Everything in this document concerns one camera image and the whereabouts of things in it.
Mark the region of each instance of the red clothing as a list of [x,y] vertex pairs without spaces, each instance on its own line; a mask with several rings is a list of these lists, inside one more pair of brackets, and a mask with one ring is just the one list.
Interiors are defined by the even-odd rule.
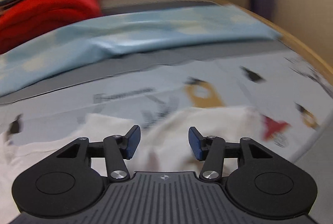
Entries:
[[0,17],[0,54],[51,30],[100,16],[97,0],[24,0]]

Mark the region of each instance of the white blanket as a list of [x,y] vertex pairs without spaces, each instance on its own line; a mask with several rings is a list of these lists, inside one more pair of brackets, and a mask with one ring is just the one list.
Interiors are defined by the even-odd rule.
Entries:
[[[135,124],[133,120],[119,119],[99,114],[89,114],[86,124],[69,137],[53,142],[31,143],[15,146],[4,142],[0,135],[0,223],[13,220],[19,211],[11,196],[15,178],[30,166],[49,156],[72,140],[84,136],[90,142],[102,141],[104,137],[124,135]],[[187,108],[156,125],[142,136],[132,160],[126,161],[131,173],[134,171],[189,171],[199,172],[201,165],[188,143],[189,127],[195,126],[203,136],[215,135],[227,142],[239,142],[244,136],[262,131],[261,115],[251,107]],[[92,168],[106,175],[104,159],[93,159]],[[234,159],[226,159],[224,175],[237,168]]]

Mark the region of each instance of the blue blanket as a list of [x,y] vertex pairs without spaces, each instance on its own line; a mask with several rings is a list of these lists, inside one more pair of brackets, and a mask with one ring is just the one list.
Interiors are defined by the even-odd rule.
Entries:
[[278,37],[278,32],[232,5],[99,17],[51,31],[1,55],[0,96],[117,55]]

